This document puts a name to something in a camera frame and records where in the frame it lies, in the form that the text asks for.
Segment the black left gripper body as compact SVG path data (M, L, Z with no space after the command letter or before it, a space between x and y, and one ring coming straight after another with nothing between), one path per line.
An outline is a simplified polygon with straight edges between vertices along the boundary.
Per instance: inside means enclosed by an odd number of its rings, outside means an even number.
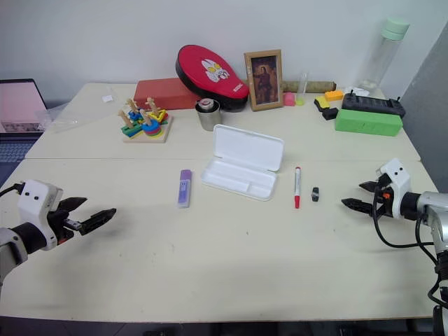
M55 234L57 245L63 244L74 237L74 232L85 234L82 223L69 219L67 210L51 211L47 215L50 228Z

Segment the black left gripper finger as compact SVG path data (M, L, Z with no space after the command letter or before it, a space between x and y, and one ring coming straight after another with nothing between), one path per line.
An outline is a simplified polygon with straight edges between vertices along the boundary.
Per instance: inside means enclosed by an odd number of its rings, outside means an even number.
M64 211L74 211L88 199L86 197L68 197L59 202L58 209Z
M117 209L111 208L99 211L80 224L79 232L81 235L87 235L92 231L100 228L115 216Z

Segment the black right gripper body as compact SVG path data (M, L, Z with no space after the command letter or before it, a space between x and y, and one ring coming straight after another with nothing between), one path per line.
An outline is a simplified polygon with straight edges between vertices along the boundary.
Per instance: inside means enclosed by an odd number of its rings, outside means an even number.
M382 216L393 216L393 190L390 185L391 179L386 174L382 174L375 183L373 189L372 216L376 215L377 218Z

